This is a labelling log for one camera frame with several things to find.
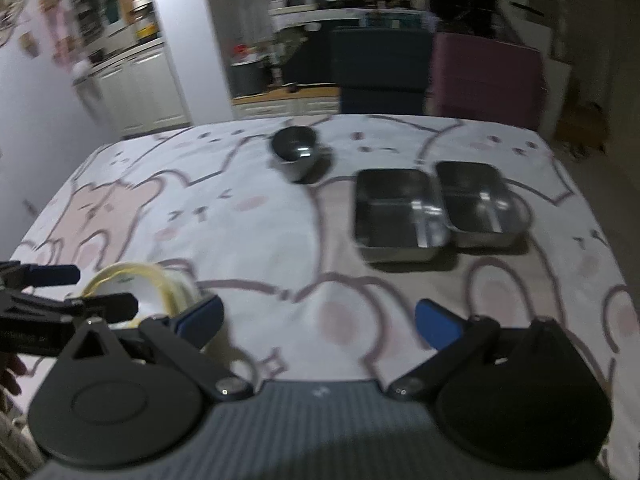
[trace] cartoon print tablecloth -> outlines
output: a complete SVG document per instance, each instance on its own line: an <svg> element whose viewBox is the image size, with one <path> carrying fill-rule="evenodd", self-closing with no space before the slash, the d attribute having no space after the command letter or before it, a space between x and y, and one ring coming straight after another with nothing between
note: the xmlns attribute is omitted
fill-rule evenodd
<svg viewBox="0 0 640 480"><path fill-rule="evenodd" d="M327 172L306 186L272 167L268 137L312 124ZM353 174L487 162L508 179L530 225L503 253L446 251L428 266L372 267L351 238ZM638 478L638 311L583 196L535 133L494 123L413 116L311 116L197 126L96 150L69 178L17 248L24 262L75 263L77 287L119 260L157 262L190 275L225 303L209 351L261 379L383 384L433 350L414 331L416 301L505 326L536 315L565 327L613 398L599 461ZM28 358L26 407L52 360Z"/></svg>

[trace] round metal bowl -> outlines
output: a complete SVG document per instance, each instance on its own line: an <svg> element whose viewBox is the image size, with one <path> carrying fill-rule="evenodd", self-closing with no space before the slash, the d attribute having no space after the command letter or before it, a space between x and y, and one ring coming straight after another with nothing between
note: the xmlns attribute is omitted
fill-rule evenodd
<svg viewBox="0 0 640 480"><path fill-rule="evenodd" d="M274 161L285 177L297 182L318 161L318 135L306 126L290 126L279 130L271 137Z"/></svg>

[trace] finger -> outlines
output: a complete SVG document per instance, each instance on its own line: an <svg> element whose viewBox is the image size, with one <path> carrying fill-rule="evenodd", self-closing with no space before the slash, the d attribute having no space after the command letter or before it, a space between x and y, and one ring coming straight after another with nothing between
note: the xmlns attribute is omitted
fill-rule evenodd
<svg viewBox="0 0 640 480"><path fill-rule="evenodd" d="M23 376L28 373L27 365L22 362L22 359L20 359L17 354L12 354L11 357L9 357L6 367L18 376Z"/></svg>
<svg viewBox="0 0 640 480"><path fill-rule="evenodd" d="M2 372L0 384L2 384L2 386L4 386L12 395L20 395L22 393L20 384L17 383L14 375L8 370Z"/></svg>

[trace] drawer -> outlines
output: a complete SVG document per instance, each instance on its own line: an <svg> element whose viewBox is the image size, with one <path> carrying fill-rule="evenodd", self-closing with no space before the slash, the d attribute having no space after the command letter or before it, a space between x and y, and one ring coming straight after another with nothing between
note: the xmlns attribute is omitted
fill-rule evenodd
<svg viewBox="0 0 640 480"><path fill-rule="evenodd" d="M299 99L300 115L338 114L340 113L340 99L337 97L311 97Z"/></svg>
<svg viewBox="0 0 640 480"><path fill-rule="evenodd" d="M234 115L238 119L288 116L292 115L292 105L290 100L236 105L234 106Z"/></svg>

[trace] metal bowl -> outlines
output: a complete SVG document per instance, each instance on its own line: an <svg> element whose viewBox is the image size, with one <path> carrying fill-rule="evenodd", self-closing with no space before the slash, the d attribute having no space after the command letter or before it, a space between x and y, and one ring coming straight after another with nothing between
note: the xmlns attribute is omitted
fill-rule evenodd
<svg viewBox="0 0 640 480"><path fill-rule="evenodd" d="M526 226L502 175L489 164L447 160L436 164L456 245L504 248Z"/></svg>
<svg viewBox="0 0 640 480"><path fill-rule="evenodd" d="M285 177L297 182L318 161L320 150L316 131L307 126L290 126L271 137L274 161Z"/></svg>
<svg viewBox="0 0 640 480"><path fill-rule="evenodd" d="M449 241L437 182L419 170L357 174L353 236L368 262L426 262Z"/></svg>

